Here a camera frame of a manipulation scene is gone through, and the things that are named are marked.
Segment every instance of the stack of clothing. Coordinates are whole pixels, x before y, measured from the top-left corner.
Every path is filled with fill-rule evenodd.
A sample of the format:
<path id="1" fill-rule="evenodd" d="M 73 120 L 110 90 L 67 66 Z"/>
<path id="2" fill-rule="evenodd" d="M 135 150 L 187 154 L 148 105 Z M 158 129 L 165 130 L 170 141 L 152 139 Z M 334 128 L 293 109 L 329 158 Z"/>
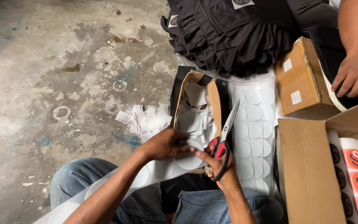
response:
<path id="1" fill-rule="evenodd" d="M 201 69 L 244 77 L 291 49 L 291 11 L 285 0 L 168 0 L 169 33 L 175 53 Z"/>

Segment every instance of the hand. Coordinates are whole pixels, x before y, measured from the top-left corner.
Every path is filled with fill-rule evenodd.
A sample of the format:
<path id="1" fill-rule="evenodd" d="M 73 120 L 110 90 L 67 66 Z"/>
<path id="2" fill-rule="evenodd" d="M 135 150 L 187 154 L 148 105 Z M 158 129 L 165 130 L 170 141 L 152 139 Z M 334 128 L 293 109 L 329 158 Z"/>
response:
<path id="1" fill-rule="evenodd" d="M 195 152 L 191 146 L 177 147 L 176 142 L 187 140 L 187 136 L 174 129 L 164 129 L 143 143 L 136 151 L 142 152 L 148 160 L 166 160 L 177 155 Z"/>
<path id="2" fill-rule="evenodd" d="M 204 149 L 204 152 L 196 151 L 195 155 L 201 160 L 203 160 L 204 162 L 208 163 L 211 166 L 214 176 L 216 176 L 218 175 L 222 167 L 226 155 L 222 156 L 219 159 L 212 158 L 211 153 L 214 151 L 214 149 L 215 149 L 215 144 L 212 143 L 209 147 Z M 241 188 L 240 181 L 238 180 L 238 176 L 236 174 L 236 167 L 234 165 L 233 157 L 234 157 L 233 153 L 230 152 L 229 163 L 227 164 L 226 171 L 221 177 L 221 179 L 216 182 L 216 184 L 222 191 L 230 189 L 233 186 Z"/>
<path id="3" fill-rule="evenodd" d="M 348 55 L 342 61 L 338 74 L 332 83 L 331 91 L 335 92 L 342 82 L 341 89 L 337 93 L 338 97 L 344 95 L 349 98 L 358 97 L 358 54 Z"/>

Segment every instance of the white label sticker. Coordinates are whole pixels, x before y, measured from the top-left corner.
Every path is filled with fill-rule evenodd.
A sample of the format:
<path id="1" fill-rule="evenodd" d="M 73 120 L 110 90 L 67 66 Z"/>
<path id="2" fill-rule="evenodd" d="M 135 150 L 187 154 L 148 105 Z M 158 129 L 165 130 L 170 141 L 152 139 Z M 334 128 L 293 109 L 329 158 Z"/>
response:
<path id="1" fill-rule="evenodd" d="M 252 0 L 231 0 L 233 3 L 234 9 L 243 8 L 244 6 L 255 5 Z"/>
<path id="2" fill-rule="evenodd" d="M 168 28 L 174 27 L 178 25 L 178 18 L 176 18 L 178 15 L 172 15 L 171 19 L 169 20 Z"/>
<path id="3" fill-rule="evenodd" d="M 291 58 L 288 58 L 288 60 L 286 60 L 282 66 L 284 67 L 284 72 L 287 72 L 288 70 L 290 70 L 292 68 L 292 64 L 291 64 Z"/>
<path id="4" fill-rule="evenodd" d="M 302 102 L 301 93 L 299 92 L 299 90 L 294 93 L 291 93 L 291 99 L 293 105 Z"/>

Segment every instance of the paint stain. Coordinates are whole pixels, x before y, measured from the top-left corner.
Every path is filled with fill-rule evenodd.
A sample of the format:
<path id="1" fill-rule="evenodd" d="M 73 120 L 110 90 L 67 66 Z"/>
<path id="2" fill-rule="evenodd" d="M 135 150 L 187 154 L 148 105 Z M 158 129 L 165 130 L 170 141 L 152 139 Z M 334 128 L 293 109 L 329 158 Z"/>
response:
<path id="1" fill-rule="evenodd" d="M 114 42 L 117 42 L 117 43 L 125 43 L 125 39 L 120 39 L 118 37 L 114 37 Z"/>
<path id="2" fill-rule="evenodd" d="M 121 137 L 121 136 L 115 135 L 113 131 L 110 131 L 110 135 L 114 136 L 117 140 L 130 145 L 131 152 L 134 152 L 139 147 L 139 145 L 141 145 L 137 136 L 124 134 Z"/>
<path id="3" fill-rule="evenodd" d="M 111 44 L 112 44 L 112 38 L 108 38 L 108 39 L 106 40 L 106 44 L 107 44 L 107 45 L 111 45 Z"/>
<path id="4" fill-rule="evenodd" d="M 47 137 L 45 136 L 42 136 L 40 139 L 37 140 L 36 144 L 40 147 L 42 146 L 48 146 L 50 145 L 52 142 L 52 140 L 48 139 Z"/>
<path id="5" fill-rule="evenodd" d="M 140 41 L 138 41 L 137 39 L 133 38 L 132 43 L 140 43 Z"/>
<path id="6" fill-rule="evenodd" d="M 66 72 L 79 72 L 80 71 L 80 64 L 76 64 L 74 67 L 67 67 Z"/>

